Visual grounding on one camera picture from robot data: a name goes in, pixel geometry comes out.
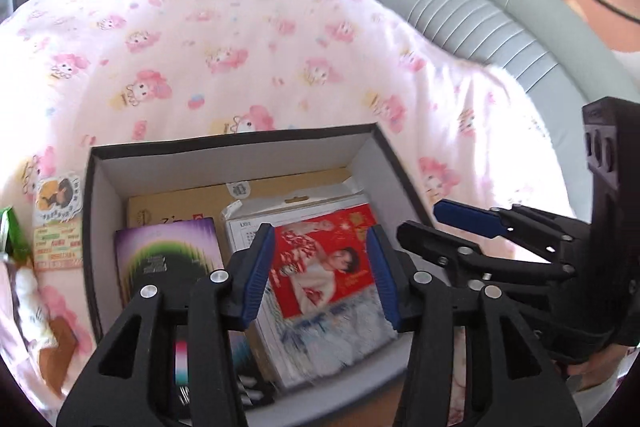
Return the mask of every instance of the pink blanket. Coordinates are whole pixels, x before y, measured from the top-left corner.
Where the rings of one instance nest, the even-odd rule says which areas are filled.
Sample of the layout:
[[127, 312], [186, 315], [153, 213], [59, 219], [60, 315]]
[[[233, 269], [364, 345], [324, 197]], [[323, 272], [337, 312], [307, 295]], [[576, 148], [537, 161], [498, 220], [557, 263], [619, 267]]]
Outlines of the pink blanket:
[[[0, 26], [0, 50], [0, 202], [28, 230], [38, 176], [83, 173], [93, 145], [372, 121], [427, 207], [572, 213], [518, 83], [456, 60], [375, 0], [31, 0]], [[82, 270], [40, 284], [73, 320], [77, 374], [94, 347]]]

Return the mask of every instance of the cardboard box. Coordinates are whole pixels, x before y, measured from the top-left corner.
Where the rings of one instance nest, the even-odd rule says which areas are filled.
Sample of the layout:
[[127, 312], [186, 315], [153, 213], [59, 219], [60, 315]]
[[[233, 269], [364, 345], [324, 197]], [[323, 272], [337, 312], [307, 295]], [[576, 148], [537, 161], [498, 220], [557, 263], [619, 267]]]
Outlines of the cardboard box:
[[[304, 172], [290, 176], [279, 176], [249, 182], [249, 193], [242, 195], [242, 201], [285, 196], [296, 190], [342, 183], [351, 176], [345, 169], [331, 169], [318, 172]], [[225, 224], [222, 211], [236, 201], [233, 194], [235, 185], [213, 185], [190, 188], [160, 194], [143, 194], [129, 198], [127, 203], [127, 228], [135, 229], [146, 225], [160, 225], [173, 221], [211, 217], [216, 227], [216, 235], [221, 239], [220, 253], [228, 262], [231, 253], [225, 240]], [[254, 324], [245, 332], [260, 373], [268, 381], [276, 381], [276, 371], [260, 341], [260, 334]]]
[[[311, 173], [316, 181], [323, 178], [328, 183], [343, 181], [350, 174], [366, 192], [378, 222], [396, 248], [396, 228], [401, 223], [411, 219], [430, 224], [409, 177], [375, 124], [92, 149], [84, 189], [82, 239], [85, 288], [96, 339], [100, 341], [123, 309], [113, 238], [116, 230], [127, 226], [129, 198], [212, 187], [212, 200], [220, 197], [220, 201], [212, 203], [210, 212], [218, 220], [218, 208], [222, 210], [235, 199], [226, 184], [250, 181], [252, 192], [269, 196], [292, 190], [283, 176], [307, 174], [298, 177], [294, 185], [310, 186]], [[221, 232], [220, 222], [216, 225]], [[439, 272], [431, 265], [429, 270]], [[362, 399], [405, 370], [410, 344], [411, 338], [403, 335], [336, 377], [249, 412], [251, 425], [300, 425]]]

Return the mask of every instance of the sticker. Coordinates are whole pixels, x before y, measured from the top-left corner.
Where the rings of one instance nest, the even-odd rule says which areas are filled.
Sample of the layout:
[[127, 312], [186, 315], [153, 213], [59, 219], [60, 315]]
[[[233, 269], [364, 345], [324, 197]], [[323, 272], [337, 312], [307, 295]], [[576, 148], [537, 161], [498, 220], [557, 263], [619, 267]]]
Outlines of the sticker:
[[37, 227], [33, 231], [33, 264], [37, 271], [82, 266], [82, 225], [75, 219]]
[[244, 200], [244, 198], [248, 198], [249, 194], [251, 194], [249, 182], [228, 183], [226, 184], [226, 188], [228, 188], [229, 194], [236, 198], [236, 200]]
[[36, 194], [37, 224], [69, 221], [82, 210], [80, 178], [76, 174], [42, 180], [38, 183]]

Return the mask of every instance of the packaged box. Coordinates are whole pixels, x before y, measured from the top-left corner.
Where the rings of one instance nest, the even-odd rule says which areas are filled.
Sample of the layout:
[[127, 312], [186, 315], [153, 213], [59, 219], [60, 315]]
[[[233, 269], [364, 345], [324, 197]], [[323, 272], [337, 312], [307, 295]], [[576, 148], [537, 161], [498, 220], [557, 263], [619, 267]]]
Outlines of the packaged box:
[[227, 209], [234, 251], [248, 248], [262, 223], [275, 227], [255, 326], [283, 389], [336, 375], [398, 337], [384, 317], [370, 270], [365, 241], [376, 218], [358, 188], [349, 178], [278, 200], [251, 201], [235, 214], [235, 203]]
[[[217, 192], [221, 197], [212, 212], [217, 208], [222, 211], [244, 196], [244, 190], [253, 193], [254, 187], [282, 184], [283, 176], [336, 169], [344, 169], [343, 179], [350, 176], [366, 193], [394, 247], [399, 248], [396, 228], [404, 221], [430, 224], [409, 177], [375, 124], [92, 149], [85, 182], [82, 239], [85, 287], [96, 339], [100, 341], [123, 309], [113, 239], [117, 230], [127, 226], [129, 198], [211, 187], [212, 194]], [[281, 188], [287, 190], [280, 194], [296, 189]], [[211, 217], [214, 221], [220, 218]], [[216, 232], [219, 238], [224, 237], [219, 221]], [[221, 243], [220, 249], [226, 261], [225, 245]], [[438, 272], [432, 266], [429, 269]], [[411, 338], [401, 336], [335, 377], [248, 412], [248, 420], [252, 426], [300, 425], [345, 407], [399, 376], [406, 369], [410, 343]]]

